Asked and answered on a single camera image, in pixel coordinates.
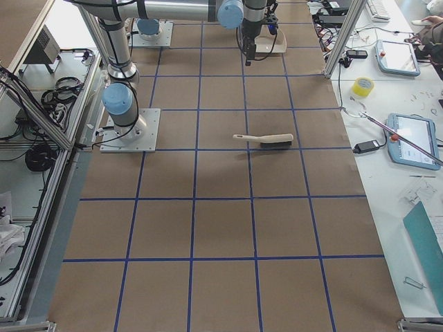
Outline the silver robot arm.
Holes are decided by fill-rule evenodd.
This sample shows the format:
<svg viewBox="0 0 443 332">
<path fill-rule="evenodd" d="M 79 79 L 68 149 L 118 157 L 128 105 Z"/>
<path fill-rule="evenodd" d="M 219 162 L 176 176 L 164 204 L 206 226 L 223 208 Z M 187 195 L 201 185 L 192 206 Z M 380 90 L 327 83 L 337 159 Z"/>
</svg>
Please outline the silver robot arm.
<svg viewBox="0 0 443 332">
<path fill-rule="evenodd" d="M 263 25 L 277 24 L 277 7 L 277 1 L 139 1 L 137 26 L 141 33 L 154 35 L 162 19 L 218 22 L 255 39 Z"/>
<path fill-rule="evenodd" d="M 104 39 L 111 78 L 128 80 L 138 74 L 132 61 L 126 19 L 178 19 L 183 21 L 217 22 L 226 29 L 239 28 L 239 47 L 247 66 L 256 60 L 255 39 L 263 25 L 276 26 L 275 1 L 72 1 L 98 20 Z"/>
</svg>

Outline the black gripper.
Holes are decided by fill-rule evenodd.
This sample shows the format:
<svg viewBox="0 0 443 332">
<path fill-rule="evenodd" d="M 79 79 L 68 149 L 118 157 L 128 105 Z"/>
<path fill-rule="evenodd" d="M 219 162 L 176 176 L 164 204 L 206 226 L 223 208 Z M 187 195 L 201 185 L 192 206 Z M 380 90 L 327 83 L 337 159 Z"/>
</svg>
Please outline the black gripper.
<svg viewBox="0 0 443 332">
<path fill-rule="evenodd" d="M 260 34 L 259 28 L 242 29 L 242 52 L 246 56 L 245 66 L 251 65 L 251 59 L 255 59 L 256 44 L 255 38 Z"/>
<path fill-rule="evenodd" d="M 278 18 L 275 14 L 277 8 L 278 8 L 278 2 L 276 0 L 266 1 L 264 23 L 267 26 L 271 35 L 278 34 Z"/>
</svg>

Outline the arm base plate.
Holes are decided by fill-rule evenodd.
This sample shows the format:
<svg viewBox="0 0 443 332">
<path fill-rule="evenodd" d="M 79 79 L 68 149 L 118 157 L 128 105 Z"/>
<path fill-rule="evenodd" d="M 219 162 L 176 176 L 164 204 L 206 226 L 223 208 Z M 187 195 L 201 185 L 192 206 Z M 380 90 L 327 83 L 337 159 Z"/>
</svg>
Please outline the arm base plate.
<svg viewBox="0 0 443 332">
<path fill-rule="evenodd" d="M 139 109 L 139 118 L 134 127 L 115 127 L 111 116 L 103 135 L 104 143 L 100 145 L 102 153 L 136 153 L 155 152 L 161 117 L 160 109 Z"/>
<path fill-rule="evenodd" d="M 137 19 L 128 37 L 129 46 L 134 48 L 170 47 L 173 25 L 172 21 Z"/>
</svg>

